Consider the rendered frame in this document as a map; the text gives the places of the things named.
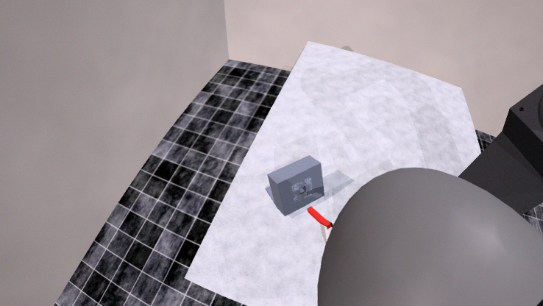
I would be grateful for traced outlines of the dark grey panel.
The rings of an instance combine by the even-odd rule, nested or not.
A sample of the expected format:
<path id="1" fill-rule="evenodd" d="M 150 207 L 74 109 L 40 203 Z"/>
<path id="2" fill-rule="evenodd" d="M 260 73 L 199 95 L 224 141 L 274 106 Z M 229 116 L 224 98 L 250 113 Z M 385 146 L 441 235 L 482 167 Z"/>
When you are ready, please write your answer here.
<path id="1" fill-rule="evenodd" d="M 267 175 L 266 191 L 284 216 L 324 196 L 322 164 L 310 155 Z"/>

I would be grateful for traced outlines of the red rectangular peg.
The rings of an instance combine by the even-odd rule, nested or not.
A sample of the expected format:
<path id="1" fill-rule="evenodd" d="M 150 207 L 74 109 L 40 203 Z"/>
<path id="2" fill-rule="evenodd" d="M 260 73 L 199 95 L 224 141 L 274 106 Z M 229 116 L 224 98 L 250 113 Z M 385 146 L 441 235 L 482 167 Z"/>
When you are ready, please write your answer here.
<path id="1" fill-rule="evenodd" d="M 330 222 L 327 221 L 323 216 L 321 216 L 311 206 L 307 210 L 308 210 L 308 213 L 310 213 L 320 224 L 323 224 L 323 225 L 327 226 L 327 229 L 331 228 Z"/>

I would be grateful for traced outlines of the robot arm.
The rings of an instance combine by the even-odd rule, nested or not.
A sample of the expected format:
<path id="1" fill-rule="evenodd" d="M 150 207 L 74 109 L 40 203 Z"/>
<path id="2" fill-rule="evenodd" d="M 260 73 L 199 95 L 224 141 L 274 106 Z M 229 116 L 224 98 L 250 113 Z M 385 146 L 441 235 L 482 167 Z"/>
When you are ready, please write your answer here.
<path id="1" fill-rule="evenodd" d="M 543 235 L 465 179 L 388 171 L 338 214 L 317 306 L 543 306 Z"/>

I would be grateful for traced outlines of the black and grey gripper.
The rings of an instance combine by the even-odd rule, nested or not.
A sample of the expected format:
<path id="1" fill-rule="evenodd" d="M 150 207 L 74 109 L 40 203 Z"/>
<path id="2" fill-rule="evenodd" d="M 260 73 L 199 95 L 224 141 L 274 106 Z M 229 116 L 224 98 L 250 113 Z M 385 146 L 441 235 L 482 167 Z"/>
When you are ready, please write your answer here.
<path id="1" fill-rule="evenodd" d="M 330 224 L 331 224 L 331 227 L 333 227 L 333 224 L 334 224 L 335 222 L 334 222 L 334 221 L 331 221 L 331 220 L 327 220 L 327 221 L 329 221 Z M 327 226 L 325 226 L 325 225 L 323 225 L 323 224 L 320 224 L 320 227 L 321 227 L 322 235 L 323 235 L 323 238 L 324 238 L 324 242 L 325 242 L 325 244 L 326 244 L 330 232 L 327 230 Z"/>

